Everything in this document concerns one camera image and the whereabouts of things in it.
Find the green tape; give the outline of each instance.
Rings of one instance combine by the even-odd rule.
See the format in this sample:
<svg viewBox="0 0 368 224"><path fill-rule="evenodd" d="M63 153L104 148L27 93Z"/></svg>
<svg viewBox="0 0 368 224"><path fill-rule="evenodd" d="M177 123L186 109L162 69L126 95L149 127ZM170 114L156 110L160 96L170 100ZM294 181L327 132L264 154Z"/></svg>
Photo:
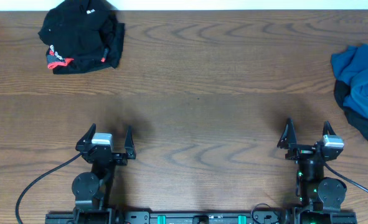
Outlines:
<svg viewBox="0 0 368 224"><path fill-rule="evenodd" d="M166 216L165 215L159 215L158 216L158 224L166 224Z"/></svg>
<svg viewBox="0 0 368 224"><path fill-rule="evenodd" d="M246 224L246 216L245 215L239 215L238 216L238 224Z"/></svg>

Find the wood grain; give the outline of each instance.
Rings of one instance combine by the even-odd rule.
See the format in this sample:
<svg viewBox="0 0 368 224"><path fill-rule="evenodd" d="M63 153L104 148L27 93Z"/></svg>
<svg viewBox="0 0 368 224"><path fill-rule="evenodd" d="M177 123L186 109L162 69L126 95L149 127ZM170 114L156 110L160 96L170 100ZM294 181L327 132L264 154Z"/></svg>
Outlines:
<svg viewBox="0 0 368 224"><path fill-rule="evenodd" d="M249 210L297 202L296 166L278 150L291 116L301 143L330 120L346 141L331 166L368 187L368 143L333 97L330 56L368 44L368 11L119 12L118 69L53 75L38 38L45 12L0 12L0 223L41 173L73 157L92 123L136 161L116 172L112 200L152 210ZM79 159L24 197L24 223L71 210ZM368 195L348 185L342 205L368 223Z"/></svg>

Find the blue cloth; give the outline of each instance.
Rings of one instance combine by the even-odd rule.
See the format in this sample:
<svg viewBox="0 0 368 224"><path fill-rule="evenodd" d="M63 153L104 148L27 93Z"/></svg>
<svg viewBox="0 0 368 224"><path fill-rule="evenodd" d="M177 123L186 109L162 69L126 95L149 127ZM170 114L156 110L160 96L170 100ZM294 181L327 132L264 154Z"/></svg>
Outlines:
<svg viewBox="0 0 368 224"><path fill-rule="evenodd" d="M349 47L331 59L334 76L350 86L343 106L350 107L368 119L368 45Z"/></svg>

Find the white background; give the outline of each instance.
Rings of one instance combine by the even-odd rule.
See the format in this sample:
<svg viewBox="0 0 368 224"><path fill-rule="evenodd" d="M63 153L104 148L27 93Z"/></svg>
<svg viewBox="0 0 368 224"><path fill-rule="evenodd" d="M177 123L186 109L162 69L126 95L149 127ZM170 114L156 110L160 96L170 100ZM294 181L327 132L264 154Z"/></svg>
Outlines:
<svg viewBox="0 0 368 224"><path fill-rule="evenodd" d="M62 0L0 0L0 11L48 11ZM368 0L108 0L119 10L368 9Z"/></svg>

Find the wooden tabletop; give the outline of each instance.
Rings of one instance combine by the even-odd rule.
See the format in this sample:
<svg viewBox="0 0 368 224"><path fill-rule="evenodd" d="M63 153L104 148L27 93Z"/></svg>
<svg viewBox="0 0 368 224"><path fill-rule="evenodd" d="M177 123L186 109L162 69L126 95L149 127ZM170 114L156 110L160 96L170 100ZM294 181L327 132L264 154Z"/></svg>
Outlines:
<svg viewBox="0 0 368 224"><path fill-rule="evenodd" d="M112 201L158 210L284 207L296 170L276 143L287 117L300 143L329 120L346 147L333 169L368 187L368 142L334 97L331 54L368 44L368 11L119 12L123 58L84 75L53 75L39 39L46 12L0 12L0 223L16 223L19 194L77 154L92 123L137 160L116 171ZM78 159L21 203L24 223L71 211ZM334 177L328 170L326 176ZM368 223L368 194L348 184L342 208Z"/></svg>

